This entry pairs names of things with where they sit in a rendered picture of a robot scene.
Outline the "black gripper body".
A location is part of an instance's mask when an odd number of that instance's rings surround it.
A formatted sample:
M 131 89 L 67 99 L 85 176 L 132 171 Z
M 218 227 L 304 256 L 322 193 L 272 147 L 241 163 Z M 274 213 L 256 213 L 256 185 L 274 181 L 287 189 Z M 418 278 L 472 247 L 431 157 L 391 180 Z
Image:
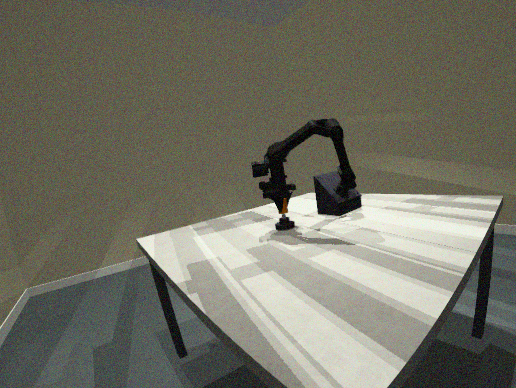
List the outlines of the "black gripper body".
M 285 173 L 271 175 L 270 180 L 272 180 L 272 190 L 267 190 L 263 192 L 263 198 L 277 198 L 281 196 L 281 193 L 289 193 L 290 190 L 296 190 L 296 185 L 286 184 L 287 175 Z

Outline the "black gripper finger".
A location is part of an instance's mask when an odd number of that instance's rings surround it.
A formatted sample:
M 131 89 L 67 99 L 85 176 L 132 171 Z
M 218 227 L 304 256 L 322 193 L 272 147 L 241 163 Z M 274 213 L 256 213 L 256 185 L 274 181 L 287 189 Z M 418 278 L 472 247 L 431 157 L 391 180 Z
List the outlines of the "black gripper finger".
M 269 198 L 269 199 L 272 199 L 274 201 L 274 203 L 276 204 L 279 212 L 282 212 L 284 196 L 280 196 L 277 198 Z
M 289 193 L 281 193 L 281 196 L 284 196 L 284 198 L 286 198 L 286 200 L 287 200 L 287 207 L 288 207 L 289 200 L 290 200 L 290 198 L 291 198 L 292 193 L 293 193 L 293 192 L 289 192 Z

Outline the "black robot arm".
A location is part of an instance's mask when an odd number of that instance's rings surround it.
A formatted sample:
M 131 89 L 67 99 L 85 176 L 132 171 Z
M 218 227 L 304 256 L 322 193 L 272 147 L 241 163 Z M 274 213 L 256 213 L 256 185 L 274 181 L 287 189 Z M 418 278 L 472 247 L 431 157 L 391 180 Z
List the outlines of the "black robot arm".
M 343 130 L 335 118 L 310 120 L 294 134 L 292 133 L 288 136 L 284 141 L 271 145 L 268 148 L 267 153 L 264 155 L 264 161 L 251 162 L 253 178 L 267 176 L 269 168 L 271 175 L 285 173 L 283 162 L 288 161 L 285 159 L 287 155 L 293 148 L 306 139 L 309 139 L 313 134 L 331 137 L 334 143 L 340 162 L 340 166 L 338 166 L 337 169 L 341 180 L 333 190 L 344 198 L 349 193 L 348 190 L 352 188 L 354 189 L 357 185 L 355 184 L 354 180 L 356 177 L 348 161 L 343 143 Z

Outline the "orange knob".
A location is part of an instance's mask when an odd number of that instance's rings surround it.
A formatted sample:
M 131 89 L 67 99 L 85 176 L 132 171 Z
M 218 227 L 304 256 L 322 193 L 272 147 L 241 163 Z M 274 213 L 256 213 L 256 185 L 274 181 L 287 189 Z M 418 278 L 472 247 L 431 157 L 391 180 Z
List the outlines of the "orange knob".
M 279 212 L 279 210 L 278 210 Z M 284 198 L 283 200 L 283 209 L 282 209 L 282 212 L 279 212 L 279 214 L 286 214 L 288 213 L 288 207 L 287 207 L 287 200 L 286 198 Z

